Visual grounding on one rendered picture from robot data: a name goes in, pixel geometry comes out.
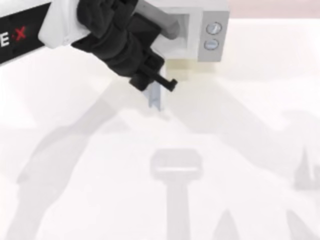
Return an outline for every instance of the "black strip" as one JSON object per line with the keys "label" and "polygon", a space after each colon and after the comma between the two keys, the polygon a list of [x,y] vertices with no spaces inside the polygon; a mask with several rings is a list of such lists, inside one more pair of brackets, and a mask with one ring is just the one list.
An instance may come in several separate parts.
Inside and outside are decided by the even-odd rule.
{"label": "black strip", "polygon": [[0,65],[44,46],[38,34],[50,4],[0,18]]}

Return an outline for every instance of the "white table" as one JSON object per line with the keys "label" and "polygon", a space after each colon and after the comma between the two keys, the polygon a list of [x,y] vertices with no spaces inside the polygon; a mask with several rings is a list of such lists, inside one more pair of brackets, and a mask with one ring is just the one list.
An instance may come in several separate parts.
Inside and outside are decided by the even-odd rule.
{"label": "white table", "polygon": [[166,187],[150,170],[163,148],[201,157],[190,239],[319,239],[319,43],[319,20],[231,20],[223,62],[168,63],[180,83],[163,112],[72,48],[3,66],[0,239],[165,240]]}

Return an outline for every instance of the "white surface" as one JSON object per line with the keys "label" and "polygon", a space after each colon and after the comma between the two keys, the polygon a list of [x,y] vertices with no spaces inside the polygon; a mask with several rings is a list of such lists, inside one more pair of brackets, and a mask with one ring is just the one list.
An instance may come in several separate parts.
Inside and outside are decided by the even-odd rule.
{"label": "white surface", "polygon": [[319,29],[232,20],[221,63],[168,63],[181,82],[162,113],[72,48],[3,66],[0,239],[39,227],[39,240],[165,240],[166,187],[150,169],[161,148],[202,160],[188,188],[191,239],[319,239],[319,190],[294,188],[303,149],[311,170],[320,161]]}

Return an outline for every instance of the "screw head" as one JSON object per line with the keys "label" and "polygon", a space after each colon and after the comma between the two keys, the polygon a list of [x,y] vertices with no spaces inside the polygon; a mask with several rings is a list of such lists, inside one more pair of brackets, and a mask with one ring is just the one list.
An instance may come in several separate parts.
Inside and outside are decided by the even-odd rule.
{"label": "screw head", "polygon": [[218,22],[208,24],[208,26],[206,27],[206,32],[211,35],[216,35],[220,33],[221,30],[222,30],[222,25]]}
{"label": "screw head", "polygon": [[208,40],[204,42],[204,48],[213,51],[216,50],[219,47],[219,41],[216,39]]}

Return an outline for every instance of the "white machine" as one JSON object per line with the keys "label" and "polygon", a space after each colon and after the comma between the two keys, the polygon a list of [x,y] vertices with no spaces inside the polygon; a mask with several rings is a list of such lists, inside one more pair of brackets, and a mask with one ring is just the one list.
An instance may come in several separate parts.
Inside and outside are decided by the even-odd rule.
{"label": "white machine", "polygon": [[[79,1],[0,0],[0,66],[43,45],[54,49],[70,45],[88,36],[91,32],[77,19]],[[103,1],[112,2],[114,0],[101,0]],[[165,60],[221,61],[230,15],[226,0],[136,1],[137,4],[132,14],[138,13],[161,28],[161,34],[153,42],[151,48],[158,51]],[[36,9],[39,6],[42,6],[44,16],[41,16],[40,11],[34,10],[30,17],[43,18],[38,26],[34,23],[30,24],[27,26],[27,31],[23,20],[13,19],[15,14],[32,8]],[[21,16],[25,20],[28,19],[23,14]],[[31,40],[26,37],[32,31],[36,33],[36,40],[39,41],[37,44],[35,41],[31,44]],[[16,54],[21,44],[25,44],[26,49]],[[160,75],[165,78],[165,65]],[[148,97],[150,106],[156,106],[160,110],[163,108],[162,100],[165,89],[157,81],[151,83],[144,94]]]}

